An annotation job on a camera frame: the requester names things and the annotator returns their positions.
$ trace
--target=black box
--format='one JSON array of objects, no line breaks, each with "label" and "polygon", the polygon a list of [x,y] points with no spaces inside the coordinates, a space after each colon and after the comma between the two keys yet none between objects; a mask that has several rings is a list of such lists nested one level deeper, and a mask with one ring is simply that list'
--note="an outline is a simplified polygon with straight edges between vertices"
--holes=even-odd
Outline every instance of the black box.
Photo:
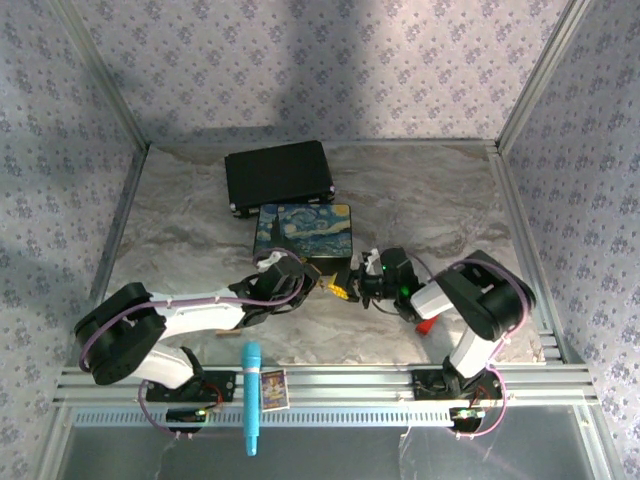
[{"label": "black box", "polygon": [[272,247],[292,251],[322,275],[348,267],[353,255],[349,205],[263,205],[253,253]]},{"label": "black box", "polygon": [[233,153],[225,159],[229,206],[248,217],[268,203],[329,203],[335,188],[318,141]]}]

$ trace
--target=starry night painting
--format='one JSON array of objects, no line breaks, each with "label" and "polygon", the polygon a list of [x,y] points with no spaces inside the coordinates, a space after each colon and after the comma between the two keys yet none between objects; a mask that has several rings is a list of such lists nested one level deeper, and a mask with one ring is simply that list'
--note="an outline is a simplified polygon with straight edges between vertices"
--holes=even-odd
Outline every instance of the starry night painting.
[{"label": "starry night painting", "polygon": [[263,205],[253,251],[271,247],[301,257],[351,257],[349,205]]}]

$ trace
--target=marble surface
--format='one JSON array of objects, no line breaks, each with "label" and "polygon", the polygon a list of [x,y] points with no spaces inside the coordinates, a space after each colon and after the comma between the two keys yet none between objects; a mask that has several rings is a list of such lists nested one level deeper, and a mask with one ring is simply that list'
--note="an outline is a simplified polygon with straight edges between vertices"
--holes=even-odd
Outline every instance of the marble surface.
[{"label": "marble surface", "polygon": [[[481,248],[520,274],[484,147],[464,145],[325,144],[335,202],[351,206],[354,252],[402,245],[437,272]],[[256,220],[232,217],[223,161],[228,153],[250,148],[150,149],[109,294],[131,281],[156,292],[208,292],[254,273]],[[416,272],[427,278],[418,265]],[[449,311],[421,338],[399,317],[365,311],[317,288],[297,311],[268,318],[239,337],[209,331],[166,343],[192,348],[209,365],[237,364],[248,340],[261,343],[266,363],[440,363],[464,327]],[[532,321],[498,357],[502,362],[543,360]]]}]

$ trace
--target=floral wallpaper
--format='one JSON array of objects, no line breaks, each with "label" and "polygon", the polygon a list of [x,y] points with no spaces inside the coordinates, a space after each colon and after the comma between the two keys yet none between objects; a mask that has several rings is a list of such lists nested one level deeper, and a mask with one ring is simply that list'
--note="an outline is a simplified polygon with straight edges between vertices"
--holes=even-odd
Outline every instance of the floral wallpaper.
[{"label": "floral wallpaper", "polygon": [[567,0],[86,0],[151,143],[496,138]]},{"label": "floral wallpaper", "polygon": [[565,332],[640,478],[640,2],[594,3],[508,158]]},{"label": "floral wallpaper", "polygon": [[133,146],[47,1],[1,2],[0,478],[27,478]]}]

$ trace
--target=starry night box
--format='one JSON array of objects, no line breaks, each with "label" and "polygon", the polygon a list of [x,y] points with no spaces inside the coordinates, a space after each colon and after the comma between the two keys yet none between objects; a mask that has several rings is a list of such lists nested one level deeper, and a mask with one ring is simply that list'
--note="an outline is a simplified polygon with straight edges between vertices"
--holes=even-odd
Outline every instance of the starry night box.
[{"label": "starry night box", "polygon": [[351,208],[349,205],[263,205],[253,253],[273,247],[291,250],[323,275],[333,275],[351,263]]}]

